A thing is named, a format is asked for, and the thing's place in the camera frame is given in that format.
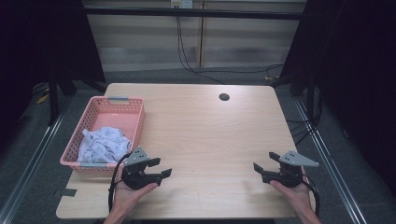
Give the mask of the metal floor rail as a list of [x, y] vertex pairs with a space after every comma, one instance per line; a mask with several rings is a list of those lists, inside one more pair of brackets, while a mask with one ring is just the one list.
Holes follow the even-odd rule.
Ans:
[[308, 112], [304, 102], [301, 99], [294, 99], [294, 103], [296, 104], [300, 116], [305, 122], [305, 126], [307, 127], [311, 139], [316, 146], [318, 154], [321, 157], [323, 164], [326, 167], [326, 170], [328, 171], [329, 176], [332, 179], [332, 182], [334, 183], [335, 188], [337, 189], [337, 192], [340, 195], [352, 222], [354, 224], [368, 224], [360, 206], [347, 186], [345, 179], [339, 172], [339, 169], [336, 166], [336, 163], [334, 162], [327, 145], [322, 139], [319, 130], [312, 124], [311, 121], [308, 120]]
[[0, 208], [0, 224], [10, 224], [15, 217], [26, 192], [35, 178], [41, 162], [44, 160], [49, 150], [53, 138], [63, 122], [64, 113], [72, 102], [73, 96], [64, 98], [60, 110], [55, 114], [55, 119], [47, 124], [45, 132], [39, 138], [40, 142], [35, 146], [35, 151], [29, 157], [29, 161], [18, 165], [22, 173], [14, 180], [15, 186]]

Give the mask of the white wall power outlet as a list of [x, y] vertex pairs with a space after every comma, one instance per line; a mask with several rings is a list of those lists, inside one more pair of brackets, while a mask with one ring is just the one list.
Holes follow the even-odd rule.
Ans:
[[170, 0], [171, 8], [193, 9], [192, 0]]

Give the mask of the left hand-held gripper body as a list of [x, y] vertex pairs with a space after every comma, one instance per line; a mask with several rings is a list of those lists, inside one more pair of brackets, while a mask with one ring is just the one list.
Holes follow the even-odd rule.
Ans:
[[121, 180], [126, 186], [130, 189], [142, 189], [150, 183], [155, 183], [152, 174], [145, 172], [150, 159], [151, 157], [141, 146], [126, 154], [126, 158], [121, 162], [123, 165]]

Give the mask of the dark curtain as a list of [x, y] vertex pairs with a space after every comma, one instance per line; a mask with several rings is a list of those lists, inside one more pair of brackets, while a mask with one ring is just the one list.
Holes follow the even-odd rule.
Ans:
[[396, 0], [306, 0], [281, 76], [318, 85], [396, 197]]
[[103, 92], [106, 82], [82, 0], [0, 0], [0, 151], [17, 132], [33, 87], [49, 84], [72, 95], [74, 82]]

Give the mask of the pink plastic basket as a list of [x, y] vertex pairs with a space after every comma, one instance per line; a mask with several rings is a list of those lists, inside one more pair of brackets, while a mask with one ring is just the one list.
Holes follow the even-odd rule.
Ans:
[[78, 153], [83, 131], [97, 131], [103, 127], [121, 130], [131, 141], [131, 150], [139, 145], [145, 116], [144, 100], [128, 97], [94, 96], [90, 99], [80, 117], [65, 150], [60, 164], [73, 170], [113, 171], [115, 162], [91, 163], [79, 162]]

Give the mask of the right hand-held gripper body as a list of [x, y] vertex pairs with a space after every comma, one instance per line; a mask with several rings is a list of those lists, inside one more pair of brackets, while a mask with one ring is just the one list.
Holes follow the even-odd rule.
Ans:
[[278, 163], [280, 165], [278, 172], [267, 172], [271, 181], [278, 181], [287, 188], [295, 188], [303, 182], [303, 166], [319, 167], [318, 162], [292, 150], [280, 156]]

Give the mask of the black horizontal frame bar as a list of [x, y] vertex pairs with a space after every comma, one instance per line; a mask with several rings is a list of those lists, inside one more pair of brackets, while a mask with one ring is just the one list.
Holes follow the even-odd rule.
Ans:
[[299, 21], [303, 13], [185, 8], [84, 7], [86, 14]]

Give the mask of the black tape strip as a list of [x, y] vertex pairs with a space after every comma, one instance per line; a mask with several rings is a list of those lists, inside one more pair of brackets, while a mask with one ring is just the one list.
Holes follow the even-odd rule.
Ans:
[[56, 189], [53, 193], [54, 197], [74, 197], [77, 191], [75, 189]]

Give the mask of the light blue patterned towel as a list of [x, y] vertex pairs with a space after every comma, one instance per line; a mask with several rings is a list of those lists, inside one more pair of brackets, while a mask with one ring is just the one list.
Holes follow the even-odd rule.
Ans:
[[82, 131], [78, 162], [113, 163], [118, 162], [130, 149], [132, 142], [122, 130], [102, 127], [96, 131]]

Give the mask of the person's left hand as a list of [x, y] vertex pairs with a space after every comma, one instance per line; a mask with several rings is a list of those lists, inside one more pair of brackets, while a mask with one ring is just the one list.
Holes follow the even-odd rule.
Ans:
[[133, 212], [134, 208], [138, 205], [138, 202], [145, 195], [158, 188], [158, 184], [150, 183], [142, 189], [130, 189], [121, 180], [122, 171], [123, 168], [120, 168], [117, 173], [117, 184], [115, 187], [115, 196], [111, 213], [117, 215], [118, 217], [126, 218]]

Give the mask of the black metal stand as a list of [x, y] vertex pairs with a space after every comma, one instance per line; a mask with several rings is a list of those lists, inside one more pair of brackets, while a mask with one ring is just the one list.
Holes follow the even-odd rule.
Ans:
[[49, 105], [50, 105], [49, 126], [51, 126], [59, 116], [58, 89], [57, 89], [56, 73], [54, 70], [52, 70], [49, 73]]
[[310, 71], [308, 85], [307, 85], [306, 109], [307, 109], [308, 118], [311, 122], [313, 122], [314, 120], [314, 91], [315, 91], [315, 78], [312, 71]]

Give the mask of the person's right hand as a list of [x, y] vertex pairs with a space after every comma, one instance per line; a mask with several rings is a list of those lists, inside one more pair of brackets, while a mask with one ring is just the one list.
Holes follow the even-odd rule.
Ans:
[[305, 184], [300, 184], [291, 189], [278, 181], [272, 180], [270, 185], [284, 195], [297, 217], [309, 217], [315, 214], [311, 206], [309, 188]]

